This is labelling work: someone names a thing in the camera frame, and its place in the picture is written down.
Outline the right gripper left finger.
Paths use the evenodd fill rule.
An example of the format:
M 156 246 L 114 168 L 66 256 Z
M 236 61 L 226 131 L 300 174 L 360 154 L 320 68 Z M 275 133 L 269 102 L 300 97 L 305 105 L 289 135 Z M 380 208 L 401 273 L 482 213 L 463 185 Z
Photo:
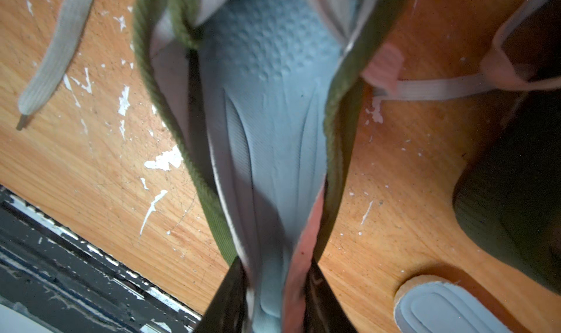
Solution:
M 247 308 L 245 280 L 243 263 L 237 257 L 195 327 L 194 333 L 243 331 Z

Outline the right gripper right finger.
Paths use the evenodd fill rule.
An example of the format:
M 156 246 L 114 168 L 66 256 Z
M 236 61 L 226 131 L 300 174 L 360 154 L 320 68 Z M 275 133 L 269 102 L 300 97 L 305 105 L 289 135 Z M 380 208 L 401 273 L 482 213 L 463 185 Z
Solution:
M 304 332 L 357 333 L 315 259 L 305 282 Z

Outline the light blue insole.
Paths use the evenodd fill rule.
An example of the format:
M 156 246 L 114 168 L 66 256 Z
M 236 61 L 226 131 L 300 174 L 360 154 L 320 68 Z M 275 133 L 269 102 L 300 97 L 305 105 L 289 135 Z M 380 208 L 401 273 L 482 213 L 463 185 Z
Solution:
M 307 0 L 229 0 L 204 27 L 210 158 L 248 279 L 250 332 L 301 332 L 341 46 Z

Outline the grey insole near right arm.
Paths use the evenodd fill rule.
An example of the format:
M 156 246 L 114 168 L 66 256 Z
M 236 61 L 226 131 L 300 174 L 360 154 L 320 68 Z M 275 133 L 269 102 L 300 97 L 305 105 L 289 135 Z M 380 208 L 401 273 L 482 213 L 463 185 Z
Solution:
M 418 275 L 394 296 L 394 322 L 401 332 L 510 332 L 463 287 L 436 275 Z

